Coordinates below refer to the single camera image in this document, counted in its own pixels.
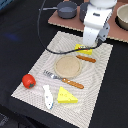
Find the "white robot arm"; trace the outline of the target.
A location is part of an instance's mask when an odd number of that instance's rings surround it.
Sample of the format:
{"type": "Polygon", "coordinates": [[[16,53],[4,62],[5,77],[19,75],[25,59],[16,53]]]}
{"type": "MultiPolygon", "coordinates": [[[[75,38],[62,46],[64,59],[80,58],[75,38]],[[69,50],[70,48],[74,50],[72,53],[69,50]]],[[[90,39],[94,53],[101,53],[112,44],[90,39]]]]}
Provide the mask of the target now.
{"type": "Polygon", "coordinates": [[[92,47],[99,32],[112,15],[117,0],[89,0],[84,18],[83,44],[92,47]]]}

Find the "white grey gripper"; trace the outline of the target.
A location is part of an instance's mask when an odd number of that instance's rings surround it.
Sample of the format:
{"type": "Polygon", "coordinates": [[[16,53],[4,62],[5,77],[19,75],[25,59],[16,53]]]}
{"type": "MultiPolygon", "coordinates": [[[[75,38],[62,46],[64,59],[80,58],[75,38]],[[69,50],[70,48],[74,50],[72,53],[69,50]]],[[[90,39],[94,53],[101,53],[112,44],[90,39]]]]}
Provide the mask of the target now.
{"type": "Polygon", "coordinates": [[[107,23],[111,9],[88,7],[84,18],[83,44],[92,47],[98,39],[106,40],[110,26],[107,23]]]}

